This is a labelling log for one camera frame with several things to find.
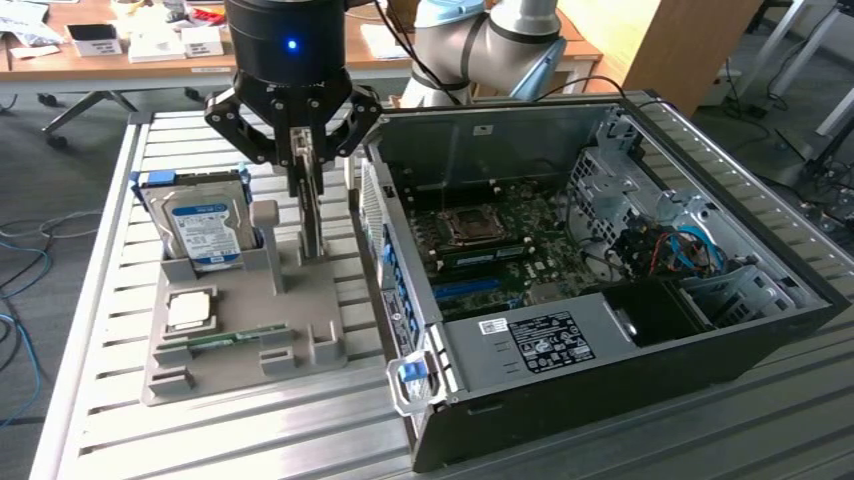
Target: green circuit board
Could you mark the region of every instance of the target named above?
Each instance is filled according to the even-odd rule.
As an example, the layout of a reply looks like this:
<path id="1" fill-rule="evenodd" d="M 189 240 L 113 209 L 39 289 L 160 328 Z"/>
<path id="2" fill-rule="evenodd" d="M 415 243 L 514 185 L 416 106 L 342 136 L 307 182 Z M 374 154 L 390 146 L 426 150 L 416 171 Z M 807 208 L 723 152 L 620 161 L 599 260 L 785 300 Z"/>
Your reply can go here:
<path id="1" fill-rule="evenodd" d="M 410 226 L 446 320 L 571 298 L 607 280 L 596 278 L 586 265 L 556 210 L 554 192 L 530 181 L 504 188 L 494 202 L 410 212 Z M 463 220 L 474 226 L 460 226 Z M 487 237 L 492 243 L 482 240 Z M 454 245 L 467 239 L 474 245 Z M 519 255 L 502 258 L 502 252 L 520 249 Z M 456 263 L 468 259 L 471 264 L 460 266 L 448 258 Z M 447 294 L 467 288 L 475 291 Z"/>

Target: hard drive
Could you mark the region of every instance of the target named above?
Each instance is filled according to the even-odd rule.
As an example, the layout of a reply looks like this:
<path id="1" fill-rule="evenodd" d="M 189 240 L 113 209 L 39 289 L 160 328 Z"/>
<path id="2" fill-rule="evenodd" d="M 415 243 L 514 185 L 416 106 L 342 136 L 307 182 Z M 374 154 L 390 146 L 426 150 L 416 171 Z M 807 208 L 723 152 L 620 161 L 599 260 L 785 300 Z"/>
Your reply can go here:
<path id="1" fill-rule="evenodd" d="M 188 258 L 199 272 L 229 268 L 259 246 L 249 222 L 245 171 L 141 173 L 133 192 L 151 214 L 169 259 Z"/>

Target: white cable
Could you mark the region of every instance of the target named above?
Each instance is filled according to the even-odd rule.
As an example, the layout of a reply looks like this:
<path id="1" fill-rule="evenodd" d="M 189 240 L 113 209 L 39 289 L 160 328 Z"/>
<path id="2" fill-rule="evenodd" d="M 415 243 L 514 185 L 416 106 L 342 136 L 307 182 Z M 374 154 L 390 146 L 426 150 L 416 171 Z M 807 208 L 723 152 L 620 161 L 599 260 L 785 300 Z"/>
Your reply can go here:
<path id="1" fill-rule="evenodd" d="M 25 230 L 23 232 L 11 233 L 11 232 L 7 232 L 5 230 L 0 229 L 0 237 L 20 238 L 20 237 L 29 237 L 31 235 L 41 235 L 45 238 L 52 237 L 52 238 L 55 238 L 57 240 L 68 239 L 68 238 L 85 237 L 87 235 L 92 235 L 93 233 L 96 233 L 97 232 L 97 228 L 93 228 L 92 230 L 85 230 L 83 232 L 68 233 L 65 235 L 51 234 L 49 230 L 52 230 L 53 228 L 59 227 L 68 220 L 73 220 L 76 218 L 83 218 L 83 217 L 88 217 L 91 215 L 100 215 L 100 214 L 101 214 L 100 210 L 84 210 L 84 211 L 80 211 L 80 212 L 72 212 L 68 215 L 64 215 L 61 217 L 56 217 L 56 218 L 51 218 L 49 220 L 45 220 L 44 222 L 41 222 L 39 227 L 32 229 L 32 230 Z"/>

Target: power supply label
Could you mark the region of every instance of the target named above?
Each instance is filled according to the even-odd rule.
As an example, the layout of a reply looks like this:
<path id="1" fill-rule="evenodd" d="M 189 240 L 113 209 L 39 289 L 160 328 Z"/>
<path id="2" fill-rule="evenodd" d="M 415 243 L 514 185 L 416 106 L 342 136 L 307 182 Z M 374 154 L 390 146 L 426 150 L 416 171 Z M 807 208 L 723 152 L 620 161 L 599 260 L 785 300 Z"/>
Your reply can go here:
<path id="1" fill-rule="evenodd" d="M 511 323 L 510 333 L 524 364 L 534 373 L 596 358 L 570 312 Z"/>

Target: white sticker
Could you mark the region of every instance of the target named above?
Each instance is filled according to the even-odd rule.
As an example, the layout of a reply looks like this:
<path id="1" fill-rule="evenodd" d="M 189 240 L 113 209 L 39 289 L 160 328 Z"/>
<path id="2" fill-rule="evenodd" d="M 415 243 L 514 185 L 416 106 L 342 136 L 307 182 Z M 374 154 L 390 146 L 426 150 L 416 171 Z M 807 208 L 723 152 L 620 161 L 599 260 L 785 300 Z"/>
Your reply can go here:
<path id="1" fill-rule="evenodd" d="M 219 203 L 172 210 L 187 256 L 201 270 L 219 270 L 240 256 L 235 231 L 225 225 L 229 211 Z"/>
<path id="2" fill-rule="evenodd" d="M 492 125 L 475 125 L 474 136 L 492 135 Z"/>
<path id="3" fill-rule="evenodd" d="M 195 67 L 189 71 L 192 73 L 228 73 L 231 67 Z"/>
<path id="4" fill-rule="evenodd" d="M 480 333 L 483 333 L 483 335 L 492 335 L 494 333 L 507 331 L 506 318 L 494 318 L 492 320 L 484 320 L 482 322 L 478 322 L 478 325 L 480 326 Z"/>

